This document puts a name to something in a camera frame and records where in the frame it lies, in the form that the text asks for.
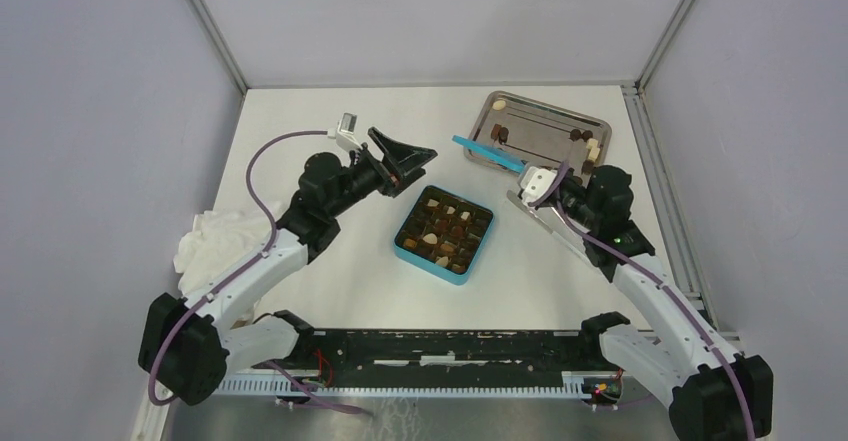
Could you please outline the teal chocolate box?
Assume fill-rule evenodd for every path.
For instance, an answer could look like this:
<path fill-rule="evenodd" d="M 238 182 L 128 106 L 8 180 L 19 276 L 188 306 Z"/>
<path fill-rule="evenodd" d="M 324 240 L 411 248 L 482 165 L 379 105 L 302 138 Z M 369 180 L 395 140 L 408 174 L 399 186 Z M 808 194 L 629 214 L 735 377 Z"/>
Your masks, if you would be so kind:
<path fill-rule="evenodd" d="M 462 286 L 481 259 L 495 221 L 489 208 L 428 185 L 395 234 L 394 253 L 428 274 Z"/>

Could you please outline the teal box lid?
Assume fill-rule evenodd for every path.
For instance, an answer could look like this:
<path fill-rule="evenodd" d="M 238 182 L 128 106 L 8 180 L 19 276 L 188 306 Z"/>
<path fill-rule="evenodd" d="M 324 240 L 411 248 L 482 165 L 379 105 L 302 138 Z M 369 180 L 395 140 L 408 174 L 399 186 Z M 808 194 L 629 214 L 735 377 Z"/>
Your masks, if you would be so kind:
<path fill-rule="evenodd" d="M 507 171 L 520 174 L 525 168 L 525 162 L 502 149 L 486 146 L 458 135 L 452 136 L 452 141 L 473 154 L 504 168 Z"/>

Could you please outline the steel serving tongs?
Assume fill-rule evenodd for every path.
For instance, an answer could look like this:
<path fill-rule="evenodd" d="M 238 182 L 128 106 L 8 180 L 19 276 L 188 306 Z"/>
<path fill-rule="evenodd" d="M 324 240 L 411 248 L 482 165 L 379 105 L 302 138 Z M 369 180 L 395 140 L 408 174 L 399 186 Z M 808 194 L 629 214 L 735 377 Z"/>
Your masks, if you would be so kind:
<path fill-rule="evenodd" d="M 536 224 L 540 225 L 550 236 L 565 245 L 585 265 L 592 266 L 586 255 L 584 239 L 578 234 L 578 231 L 585 232 L 583 228 L 578 228 L 577 230 L 571 229 L 566 222 L 569 221 L 574 226 L 576 226 L 576 223 L 570 218 L 563 218 L 552 207 L 534 209 L 525 206 L 520 200 L 518 193 L 515 191 L 508 190 L 506 192 L 506 198 L 519 211 L 532 219 Z"/>

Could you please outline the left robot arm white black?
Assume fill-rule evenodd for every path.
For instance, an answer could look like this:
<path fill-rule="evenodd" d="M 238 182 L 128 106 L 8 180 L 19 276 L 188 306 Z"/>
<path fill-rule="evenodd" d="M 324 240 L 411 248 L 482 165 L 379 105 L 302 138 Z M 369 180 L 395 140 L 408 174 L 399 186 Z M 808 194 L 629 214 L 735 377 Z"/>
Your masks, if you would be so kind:
<path fill-rule="evenodd" d="M 351 129 L 333 133 L 350 157 L 332 152 L 306 159 L 287 210 L 274 216 L 253 186 L 259 158 L 275 144 L 301 137 L 295 131 L 273 138 L 253 155 L 245 173 L 249 196 L 269 222 L 262 244 L 191 295 L 158 296 L 149 306 L 138 364 L 148 374 L 147 397 L 157 407 L 180 400 L 194 406 L 210 397 L 223 379 L 259 364 L 283 361 L 306 366 L 313 340 L 292 315 L 269 315 L 235 325 L 248 308 L 286 277 L 315 261 L 340 232 L 339 216 L 372 193 L 395 198 L 426 173 L 438 153 L 398 142 L 370 128 L 370 143 L 356 143 Z"/>

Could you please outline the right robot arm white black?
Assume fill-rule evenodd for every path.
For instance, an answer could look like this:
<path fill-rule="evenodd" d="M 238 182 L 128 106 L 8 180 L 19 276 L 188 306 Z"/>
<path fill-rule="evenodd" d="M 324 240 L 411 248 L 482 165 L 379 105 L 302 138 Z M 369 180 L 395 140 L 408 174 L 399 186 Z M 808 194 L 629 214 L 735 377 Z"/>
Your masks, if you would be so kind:
<path fill-rule="evenodd" d="M 586 320 L 577 343 L 591 369 L 610 362 L 630 374 L 668 411 L 680 440 L 757 440 L 773 428 L 774 373 L 760 355 L 724 338 L 668 280 L 656 250 L 631 218 L 631 175 L 615 166 L 588 183 L 562 165 L 544 206 L 579 237 L 578 247 L 637 308 L 656 338 L 623 315 Z"/>

